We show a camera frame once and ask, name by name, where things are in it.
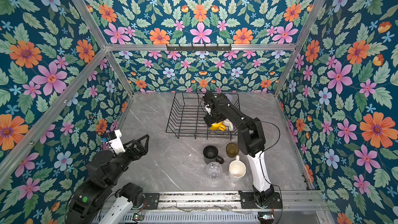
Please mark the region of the yellow mug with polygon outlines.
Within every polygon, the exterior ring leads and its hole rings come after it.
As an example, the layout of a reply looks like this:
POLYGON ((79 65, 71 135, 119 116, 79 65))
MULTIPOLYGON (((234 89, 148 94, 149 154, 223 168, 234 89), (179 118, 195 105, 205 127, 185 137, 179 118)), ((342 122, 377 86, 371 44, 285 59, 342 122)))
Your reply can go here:
POLYGON ((223 122, 217 122, 217 123, 211 124, 209 129, 212 131, 217 131, 217 130, 225 131, 226 126, 223 124, 223 122))

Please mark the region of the lilac cup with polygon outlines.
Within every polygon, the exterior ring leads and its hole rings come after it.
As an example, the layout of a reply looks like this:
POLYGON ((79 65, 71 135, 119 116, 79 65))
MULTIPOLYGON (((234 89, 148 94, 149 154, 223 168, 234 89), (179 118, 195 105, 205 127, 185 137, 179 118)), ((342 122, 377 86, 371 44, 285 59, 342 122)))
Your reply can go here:
POLYGON ((226 94, 225 96, 228 98, 229 101, 233 100, 233 96, 231 94, 226 94))

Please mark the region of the white mug red inside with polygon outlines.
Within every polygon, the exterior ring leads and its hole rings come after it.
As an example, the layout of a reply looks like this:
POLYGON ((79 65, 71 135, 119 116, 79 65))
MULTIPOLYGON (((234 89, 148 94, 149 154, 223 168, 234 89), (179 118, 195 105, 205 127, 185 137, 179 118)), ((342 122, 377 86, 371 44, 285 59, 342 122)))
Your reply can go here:
POLYGON ((233 123, 229 120, 226 119, 223 121, 223 125, 226 127, 226 129, 228 129, 229 131, 233 131, 234 130, 234 125, 233 123))

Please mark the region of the cream white mug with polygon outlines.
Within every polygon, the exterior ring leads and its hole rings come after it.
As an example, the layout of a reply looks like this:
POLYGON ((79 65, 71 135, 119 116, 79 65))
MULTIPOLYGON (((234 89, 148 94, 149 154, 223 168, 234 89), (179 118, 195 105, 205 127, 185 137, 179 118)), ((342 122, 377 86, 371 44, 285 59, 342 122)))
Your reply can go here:
POLYGON ((239 181, 246 175, 246 166, 240 160, 240 156, 237 155, 229 165, 229 177, 233 181, 239 181))

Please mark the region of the black mug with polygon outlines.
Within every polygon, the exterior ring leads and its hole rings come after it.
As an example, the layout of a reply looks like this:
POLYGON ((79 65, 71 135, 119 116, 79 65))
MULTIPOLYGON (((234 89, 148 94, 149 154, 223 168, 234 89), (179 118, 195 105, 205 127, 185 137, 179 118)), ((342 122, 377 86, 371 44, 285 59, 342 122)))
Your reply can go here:
POLYGON ((204 162, 210 164, 211 162, 217 162, 219 164, 224 164, 224 159, 219 156, 218 148, 215 146, 206 146, 203 149, 204 162))

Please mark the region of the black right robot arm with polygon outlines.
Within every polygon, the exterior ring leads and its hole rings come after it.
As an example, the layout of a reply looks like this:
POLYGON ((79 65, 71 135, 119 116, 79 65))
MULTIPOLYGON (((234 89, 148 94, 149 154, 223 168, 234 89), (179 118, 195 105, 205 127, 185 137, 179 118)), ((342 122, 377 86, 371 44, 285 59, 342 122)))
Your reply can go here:
POLYGON ((224 131, 232 127, 237 130, 238 148, 246 155, 252 172, 254 201, 259 207, 267 206, 275 190, 266 170, 266 138, 261 120, 242 113, 223 93, 206 92, 203 101, 204 121, 210 129, 224 131))

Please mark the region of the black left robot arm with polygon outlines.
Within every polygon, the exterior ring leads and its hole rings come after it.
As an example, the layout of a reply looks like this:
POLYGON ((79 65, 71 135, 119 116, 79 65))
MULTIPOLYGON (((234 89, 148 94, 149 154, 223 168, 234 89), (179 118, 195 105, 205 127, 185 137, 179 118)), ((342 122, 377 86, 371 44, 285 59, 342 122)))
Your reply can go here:
POLYGON ((92 223, 111 196, 116 200, 100 220, 102 224, 117 224, 130 210, 142 211, 146 206, 142 187, 127 183, 116 192, 113 188, 129 165, 148 153, 150 136, 146 134, 127 143, 122 143, 121 136, 120 130, 102 134, 102 142, 109 148, 97 153, 87 164, 89 178, 72 195, 65 223, 92 223))

